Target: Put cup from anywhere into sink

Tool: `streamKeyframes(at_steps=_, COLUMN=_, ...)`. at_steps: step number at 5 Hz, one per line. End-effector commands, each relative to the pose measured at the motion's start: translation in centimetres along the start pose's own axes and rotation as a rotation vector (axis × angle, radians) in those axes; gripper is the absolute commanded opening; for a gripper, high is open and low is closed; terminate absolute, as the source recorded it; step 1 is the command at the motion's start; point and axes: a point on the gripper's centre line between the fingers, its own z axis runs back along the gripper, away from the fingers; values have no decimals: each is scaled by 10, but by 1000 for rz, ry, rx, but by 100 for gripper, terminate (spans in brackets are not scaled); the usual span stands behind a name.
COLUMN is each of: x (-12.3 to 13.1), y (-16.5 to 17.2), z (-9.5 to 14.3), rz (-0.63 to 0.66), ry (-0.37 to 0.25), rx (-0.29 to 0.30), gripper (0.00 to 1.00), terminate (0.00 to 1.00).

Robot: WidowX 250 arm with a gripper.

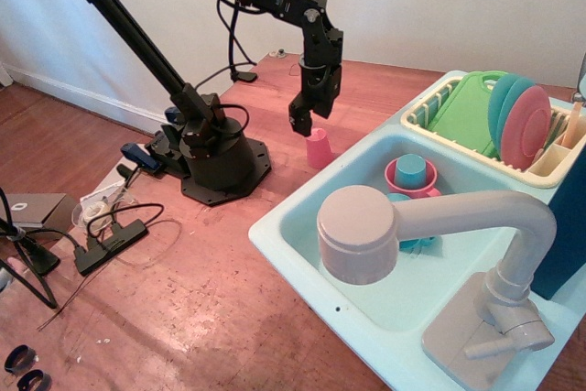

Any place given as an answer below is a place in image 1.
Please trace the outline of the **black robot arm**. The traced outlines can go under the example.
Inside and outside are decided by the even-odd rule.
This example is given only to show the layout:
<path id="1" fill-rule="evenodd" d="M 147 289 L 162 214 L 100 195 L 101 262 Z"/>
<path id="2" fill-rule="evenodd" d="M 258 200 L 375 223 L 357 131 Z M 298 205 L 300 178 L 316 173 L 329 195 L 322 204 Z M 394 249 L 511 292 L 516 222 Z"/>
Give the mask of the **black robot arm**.
<path id="1" fill-rule="evenodd" d="M 199 94 L 183 81 L 119 0 L 87 0 L 169 93 L 178 115 L 170 115 L 149 144 L 168 173 L 181 178 L 182 193 L 208 206 L 249 195 L 271 169 L 266 145 L 249 139 L 243 126 L 226 116 L 217 94 Z M 309 136 L 311 115 L 327 118 L 341 91 L 343 33 L 327 17 L 327 0 L 233 0 L 300 27 L 301 86 L 288 107 L 294 132 Z"/>

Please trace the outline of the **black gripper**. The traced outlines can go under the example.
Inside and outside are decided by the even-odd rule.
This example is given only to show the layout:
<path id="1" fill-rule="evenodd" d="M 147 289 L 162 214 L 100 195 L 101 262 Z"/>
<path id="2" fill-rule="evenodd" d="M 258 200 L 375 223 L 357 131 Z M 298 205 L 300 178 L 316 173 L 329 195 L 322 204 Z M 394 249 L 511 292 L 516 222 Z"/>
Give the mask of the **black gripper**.
<path id="1" fill-rule="evenodd" d="M 301 89 L 289 105 L 289 122 L 294 132 L 310 136 L 312 120 L 309 112 L 328 118 L 339 96 L 342 82 L 341 64 L 310 66 L 301 55 Z"/>

